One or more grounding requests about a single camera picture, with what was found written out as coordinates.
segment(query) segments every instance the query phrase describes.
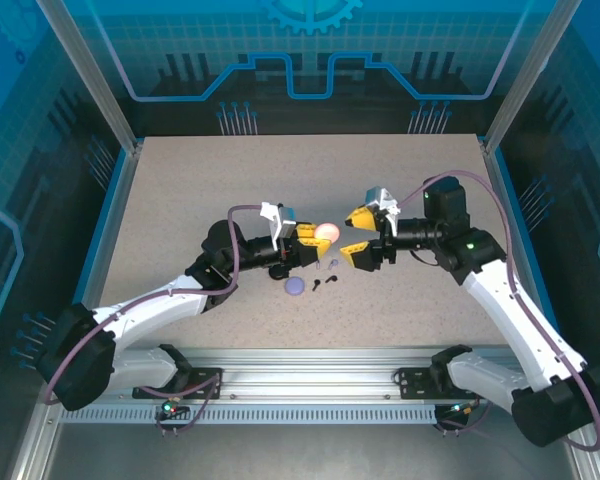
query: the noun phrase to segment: blue gear logo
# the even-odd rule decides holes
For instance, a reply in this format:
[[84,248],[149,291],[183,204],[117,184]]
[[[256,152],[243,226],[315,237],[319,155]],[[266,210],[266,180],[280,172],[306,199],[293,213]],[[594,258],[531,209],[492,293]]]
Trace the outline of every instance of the blue gear logo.
[[293,33],[316,30],[327,33],[329,27],[340,28],[342,19],[353,18],[353,9],[362,0],[261,0],[269,12],[269,20],[278,20],[280,28],[291,27]]
[[34,0],[0,0],[0,30],[17,48],[36,35],[38,18]]

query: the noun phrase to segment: blue wall panel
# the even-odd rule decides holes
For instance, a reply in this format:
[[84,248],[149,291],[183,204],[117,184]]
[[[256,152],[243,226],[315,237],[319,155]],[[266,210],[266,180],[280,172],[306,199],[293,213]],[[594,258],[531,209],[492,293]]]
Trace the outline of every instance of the blue wall panel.
[[118,151],[35,2],[0,0],[0,478],[40,386],[25,320],[71,302]]
[[600,362],[600,0],[582,2],[502,150],[561,331]]
[[138,135],[253,133],[239,112],[231,126],[232,101],[257,111],[259,134],[484,133],[552,6],[69,3]]

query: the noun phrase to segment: pink ball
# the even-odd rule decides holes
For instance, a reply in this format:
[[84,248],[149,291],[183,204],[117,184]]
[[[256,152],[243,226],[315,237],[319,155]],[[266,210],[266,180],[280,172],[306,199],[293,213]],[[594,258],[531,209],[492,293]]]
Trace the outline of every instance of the pink ball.
[[313,236],[320,240],[329,240],[331,243],[336,243],[336,240],[340,238],[340,229],[333,223],[323,223],[316,227]]

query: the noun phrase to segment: cable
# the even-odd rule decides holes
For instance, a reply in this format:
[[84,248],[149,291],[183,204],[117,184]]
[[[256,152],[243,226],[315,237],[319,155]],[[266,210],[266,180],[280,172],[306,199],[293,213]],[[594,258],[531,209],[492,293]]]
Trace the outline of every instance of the cable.
[[538,319],[535,317],[533,312],[529,309],[527,304],[524,303],[524,300],[520,296],[520,292],[518,291],[518,287],[516,286],[515,276],[513,273],[513,240],[511,238],[511,229],[509,228],[509,222],[507,220],[507,213],[505,212],[504,207],[502,206],[502,203],[500,202],[500,199],[498,198],[496,193],[493,191],[493,188],[491,188],[491,185],[485,179],[483,179],[479,175],[476,175],[475,173],[468,172],[466,170],[449,170],[447,172],[441,173],[440,175],[436,175],[435,177],[428,179],[426,182],[424,182],[424,184],[422,186],[417,188],[410,195],[408,195],[407,198],[402,200],[398,204],[398,208],[404,207],[407,203],[411,202],[416,196],[419,196],[425,189],[429,188],[431,185],[433,185],[437,181],[439,181],[443,178],[446,178],[446,177],[451,177],[451,176],[467,177],[467,178],[471,178],[472,180],[478,182],[480,185],[482,185],[484,187],[484,189],[487,191],[487,193],[489,193],[489,195],[495,202],[496,206],[498,207],[498,212],[500,213],[500,218],[502,219],[502,224],[504,226],[504,232],[505,232],[505,238],[506,238],[507,280],[509,281],[509,287],[511,288],[511,294],[513,295],[513,298],[516,299],[516,302],[518,303],[518,305],[520,306],[522,311],[525,313],[525,315],[527,316],[529,321],[533,324],[533,326],[536,328],[538,333],[540,333],[540,335],[542,336],[544,341],[547,342],[549,347],[551,347],[551,350],[553,351],[553,353],[556,354],[556,360],[558,360],[564,364],[564,366],[569,371],[569,374],[576,381],[576,384],[580,388],[580,391],[582,392],[582,395],[584,396],[584,399],[587,402],[587,406],[589,407],[589,410],[591,411],[591,416],[593,418],[593,424],[594,424],[594,427],[596,430],[596,436],[597,436],[596,442],[593,445],[583,445],[583,444],[574,442],[573,440],[569,439],[568,437],[565,437],[564,441],[568,445],[570,445],[574,448],[577,448],[579,450],[583,450],[585,452],[595,452],[595,451],[600,450],[600,412],[598,411],[598,407],[596,405],[595,400],[593,399],[593,396],[591,395],[591,392],[587,388],[586,384],[584,383],[584,380],[582,379],[582,377],[580,376],[578,371],[571,364],[569,359],[564,355],[564,352],[560,349],[558,344],[553,341],[553,338],[551,338],[551,335],[549,335],[549,333],[547,333],[547,331],[543,328],[542,324],[538,321]]
[[409,250],[409,253],[411,254],[411,256],[413,258],[415,258],[417,261],[419,261],[420,263],[424,263],[425,265],[429,265],[430,267],[439,267],[440,264],[439,263],[431,263],[431,262],[427,262],[426,260],[423,260],[422,258],[420,258],[420,256],[418,256],[418,254],[416,252],[414,252],[413,250]]
[[[500,443],[498,440],[496,440],[495,438],[493,438],[491,435],[484,433],[480,430],[476,430],[473,427],[476,425],[476,423],[478,423],[479,421],[483,420],[485,418],[486,414],[483,413],[482,416],[478,419],[477,422],[473,423],[473,425],[471,425],[470,427],[463,427],[463,425],[461,423],[458,422],[453,422],[451,420],[442,420],[442,423],[446,423],[448,425],[454,426],[454,427],[459,427],[458,430],[456,430],[457,432],[471,432],[474,433],[482,438],[485,438],[487,440],[489,440],[489,442],[491,442],[493,445],[495,445],[496,447],[500,448],[501,450],[503,450],[505,453],[507,453],[511,458],[513,458],[516,463],[518,465],[520,465],[524,470],[526,470],[528,473],[531,474],[531,476],[533,478],[538,478],[538,476],[529,468],[527,467],[527,465],[522,461],[522,459],[520,459],[515,453],[513,453],[511,450],[509,450],[507,448],[506,445]],[[435,425],[435,427],[442,431],[444,434],[444,430],[442,430],[442,428],[439,425]]]
[[[66,369],[69,366],[69,364],[71,363],[71,361],[80,352],[80,350],[82,350],[82,348],[93,337],[95,337],[98,334],[98,332],[104,330],[112,322],[117,321],[121,315],[124,315],[132,308],[135,308],[138,305],[141,305],[142,303],[147,302],[149,300],[153,300],[154,298],[164,297],[167,295],[171,296],[174,294],[176,294],[176,295],[177,294],[185,294],[185,295],[193,294],[193,295],[217,296],[217,295],[224,295],[226,293],[232,292],[235,289],[236,285],[238,284],[238,275],[240,274],[240,262],[237,261],[237,259],[239,258],[238,237],[236,236],[236,229],[235,229],[235,225],[233,224],[233,212],[236,212],[238,210],[260,210],[261,208],[262,208],[261,205],[236,205],[234,207],[231,207],[229,209],[229,212],[227,212],[227,219],[229,220],[229,237],[231,238],[231,248],[233,249],[232,251],[233,251],[233,258],[234,258],[233,277],[231,278],[231,282],[229,283],[228,286],[226,286],[225,288],[223,288],[221,290],[197,290],[195,288],[174,288],[172,290],[160,290],[157,292],[148,293],[147,295],[138,297],[135,300],[133,300],[132,302],[129,302],[127,305],[122,307],[117,312],[114,312],[111,315],[109,315],[109,317],[107,317],[107,319],[104,320],[102,323],[96,325],[92,330],[89,331],[89,333],[87,333],[82,339],[80,339],[80,341],[78,343],[76,343],[76,345],[71,349],[71,351],[67,354],[67,356],[64,358],[64,360],[62,360],[62,362],[58,366],[58,369],[55,371],[55,373],[51,377],[51,380],[49,380],[49,383],[47,384],[47,389],[44,392],[43,402],[47,405],[55,405],[60,402],[57,399],[52,400],[51,396],[53,395],[53,389],[55,388],[56,384],[58,383],[58,380],[64,374],[64,372],[66,371]],[[180,394],[172,393],[171,395],[179,396]]]
[[[190,388],[189,390],[185,390],[184,392],[181,392],[181,394],[177,394],[177,395],[174,395],[173,393],[165,394],[165,393],[153,390],[152,388],[149,388],[149,387],[140,387],[140,388],[142,390],[144,390],[145,392],[151,393],[152,395],[157,395],[157,396],[160,396],[162,398],[169,398],[169,397],[173,397],[173,396],[188,395],[190,393],[197,392],[198,390],[202,390],[204,387],[206,387],[209,384],[213,384],[213,387],[209,390],[209,393],[207,394],[207,397],[204,399],[204,402],[202,403],[202,405],[200,406],[200,409],[195,414],[195,416],[189,421],[189,423],[187,423],[186,425],[183,425],[182,427],[178,427],[178,428],[174,427],[173,433],[177,434],[176,432],[180,432],[180,433],[186,432],[187,430],[189,430],[190,428],[192,428],[196,424],[196,422],[198,420],[200,420],[200,417],[202,416],[202,413],[205,411],[205,409],[207,408],[207,405],[209,404],[209,400],[211,400],[211,397],[213,396],[213,394],[216,391],[216,384],[217,384],[217,382],[219,380],[220,380],[220,377],[218,375],[214,375],[209,380],[201,383],[200,385],[197,385],[197,386],[195,386],[193,388]],[[156,426],[160,430],[162,430],[162,434],[163,435],[166,432],[169,431],[169,429],[164,428],[164,426],[162,425],[162,423],[160,423],[160,420],[158,419],[158,417],[156,417]]]
[[[489,412],[491,411],[491,407],[492,407],[492,403],[488,402],[487,406],[484,407],[484,410],[482,410],[482,413],[480,414],[480,416],[478,417],[478,420],[476,420],[475,422],[473,422],[471,425],[461,425],[458,423],[458,425],[462,426],[462,432],[471,432],[472,430],[475,430],[476,428],[478,428],[482,423],[484,423],[485,419],[487,418],[487,415],[489,414]],[[451,420],[442,420],[442,422],[451,422]]]

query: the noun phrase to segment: metal frame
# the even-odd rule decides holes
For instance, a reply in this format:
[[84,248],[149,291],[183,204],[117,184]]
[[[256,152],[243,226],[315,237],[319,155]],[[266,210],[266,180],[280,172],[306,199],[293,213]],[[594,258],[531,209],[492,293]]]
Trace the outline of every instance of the metal frame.
[[120,146],[127,154],[133,154],[136,137],[64,2],[62,0],[36,1]]
[[[485,166],[487,167],[487,174],[489,175],[489,180],[491,181],[491,185],[493,186],[494,191],[502,200],[502,205],[504,206],[507,218],[515,219],[516,207],[514,207],[514,201],[508,199],[505,174],[503,174],[500,170],[500,166],[498,165],[498,160],[496,158],[496,152],[494,151],[493,153],[487,153],[486,147],[483,142],[482,154],[484,157]],[[532,272],[531,261],[529,260],[529,255],[525,250],[525,243],[522,240],[523,232],[521,230],[521,227],[517,221],[511,222],[510,227],[513,242],[513,256],[516,259],[516,266],[518,267],[517,273],[520,277],[520,282],[524,286],[529,296],[533,299],[535,304],[540,306],[540,309],[542,310],[542,313],[544,313],[545,317],[547,317],[549,322],[552,323],[555,327],[555,319],[553,317],[553,312],[550,311],[550,306],[547,307],[547,305],[545,305],[545,302],[542,301],[543,295],[541,295],[540,286],[535,281]]]
[[[89,405],[67,412],[63,424],[155,426],[157,405]],[[218,405],[205,408],[200,425],[434,425],[434,405]],[[163,426],[181,425],[197,415],[199,405],[165,420]]]
[[520,68],[513,85],[509,89],[498,113],[496,113],[489,131],[485,135],[485,148],[489,155],[493,154],[500,145],[507,130],[513,123],[527,95],[553,50],[558,45],[562,34],[569,26],[571,18],[576,13],[582,0],[557,0],[556,5],[547,17],[542,30],[538,34],[527,59]]
[[[558,0],[547,18],[531,52],[520,70],[509,94],[498,111],[485,138],[487,168],[492,179],[501,186],[494,152],[517,112],[542,71],[562,33],[569,25],[581,0]],[[65,48],[82,80],[89,89],[107,123],[122,148],[130,155],[136,153],[136,139],[117,104],[104,76],[89,51],[70,13],[62,0],[37,0],[54,32]],[[130,191],[137,156],[122,172],[119,191],[116,192],[98,246],[93,269],[89,275],[84,300],[95,305],[102,292],[108,261],[122,219],[124,206]],[[520,236],[514,241],[520,247]],[[524,255],[518,255],[520,276],[531,296],[537,302],[538,291],[530,266]],[[217,405],[265,406],[331,404],[333,406],[409,405],[399,400],[398,386],[392,382],[392,374],[398,367],[424,366],[431,355],[441,348],[422,349],[349,349],[349,350],[196,350],[185,352],[193,365],[219,366],[225,369],[221,399]],[[506,348],[478,349],[485,358],[513,366],[517,362]],[[114,408],[129,408],[128,392],[108,395],[97,402]],[[415,401],[412,405],[424,406]],[[43,478],[53,453],[53,442],[60,421],[68,421],[70,415],[59,406],[36,405],[29,428],[16,460],[12,480]],[[591,441],[591,428],[572,434],[579,441]],[[572,451],[574,473],[583,479],[600,480],[600,452],[586,454]]]

